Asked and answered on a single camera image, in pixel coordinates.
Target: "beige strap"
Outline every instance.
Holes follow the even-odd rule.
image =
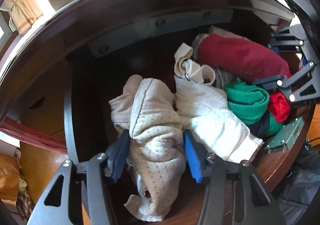
[[[175,65],[174,72],[180,78],[186,78],[189,81],[204,84],[204,79],[210,79],[210,82],[205,83],[206,86],[211,86],[216,79],[213,69],[208,65],[200,66],[198,63],[191,60],[193,49],[182,43],[174,55]]]

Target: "dotted fabric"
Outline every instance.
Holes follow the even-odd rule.
[[[131,195],[125,207],[143,221],[164,219],[186,167],[182,123],[173,98],[162,81],[134,75],[124,93],[109,102],[116,129],[129,128],[130,158],[140,194]]]

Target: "bright red cloth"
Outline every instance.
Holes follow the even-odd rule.
[[[218,67],[246,81],[275,75],[291,76],[288,63],[272,50],[250,40],[211,34],[198,47],[197,61]],[[272,92],[268,109],[278,123],[284,122],[291,106],[281,92]]]

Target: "window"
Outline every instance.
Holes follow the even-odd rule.
[[[11,29],[9,28],[4,18],[2,17],[2,14],[0,13],[0,51],[9,40],[11,34]]]

